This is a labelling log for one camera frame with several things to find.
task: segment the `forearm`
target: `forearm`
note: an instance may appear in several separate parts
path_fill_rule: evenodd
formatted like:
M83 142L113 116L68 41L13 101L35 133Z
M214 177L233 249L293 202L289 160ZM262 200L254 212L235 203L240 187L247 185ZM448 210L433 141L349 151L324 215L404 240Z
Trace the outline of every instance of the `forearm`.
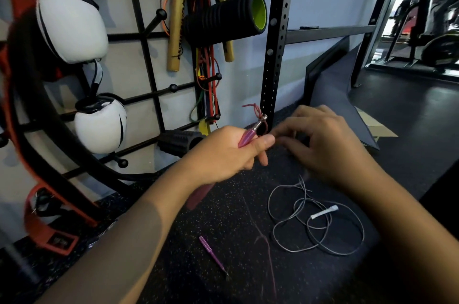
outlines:
M192 185L170 168L38 303L135 303Z
M381 233L415 293L432 303L459 303L459 242L390 176L371 176L362 177L352 198Z

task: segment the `black foam roller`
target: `black foam roller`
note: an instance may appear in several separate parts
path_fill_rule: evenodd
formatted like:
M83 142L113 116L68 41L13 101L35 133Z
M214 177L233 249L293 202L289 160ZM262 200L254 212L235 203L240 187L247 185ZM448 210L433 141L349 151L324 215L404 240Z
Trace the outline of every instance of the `black foam roller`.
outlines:
M202 139L204 135L200 132L167 130L159 135L158 147L170 155L183 157Z
M265 0L226 0L187 15L183 35L193 47L259 35L266 29Z

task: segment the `finger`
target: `finger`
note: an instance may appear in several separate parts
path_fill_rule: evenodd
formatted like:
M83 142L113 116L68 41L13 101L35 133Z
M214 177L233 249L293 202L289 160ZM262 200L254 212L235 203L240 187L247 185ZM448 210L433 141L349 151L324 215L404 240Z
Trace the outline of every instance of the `finger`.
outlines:
M287 148L307 169L313 170L314 160L310 148L297 139L281 136L277 142Z
M248 162L246 162L243 167L244 170L252 170L254 162L255 162L255 158L252 158Z
M266 154L266 151L263 151L260 154L258 154L258 161L263 166L267 166L268 165L268 156Z
M271 134L276 138L279 136L290 136L294 132L303 132L311 136L312 126L310 117L288 117L271 130Z
M299 105L297 109L292 113L292 117L308 117L320 115L322 112L314 107L306 105Z
M252 140L248 145L240 148L239 150L244 153L246 160L255 158L261 152L266 151L274 145L276 139L271 134L263 135L260 138Z
M327 105L320 105L317 107L318 110L324 111L328 115L336 116L336 113Z

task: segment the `hand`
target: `hand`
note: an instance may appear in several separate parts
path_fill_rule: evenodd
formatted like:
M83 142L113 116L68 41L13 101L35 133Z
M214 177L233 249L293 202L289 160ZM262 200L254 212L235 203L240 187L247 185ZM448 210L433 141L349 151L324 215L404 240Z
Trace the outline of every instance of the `hand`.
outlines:
M220 128L199 142L177 165L190 172L196 187L226 180L240 170L250 170L256 156L261 165L267 166L265 151L274 145L274 136L255 137L248 145L238 148L244 132L245 129L236 127Z
M296 132L310 137L309 148L294 138ZM327 106L299 106L271 134L318 178L347 191L365 174L383 172L344 118Z

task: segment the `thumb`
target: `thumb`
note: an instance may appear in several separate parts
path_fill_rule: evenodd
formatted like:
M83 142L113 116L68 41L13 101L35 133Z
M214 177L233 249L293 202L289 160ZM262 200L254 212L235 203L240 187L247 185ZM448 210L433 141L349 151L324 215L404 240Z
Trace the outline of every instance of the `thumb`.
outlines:
M245 152L248 158L253 158L263 151L274 145L276 138L271 134L266 134L260 138L254 139L248 145L241 148Z
M313 169L314 160L309 147L287 136L278 137L277 143L287 148L307 169Z

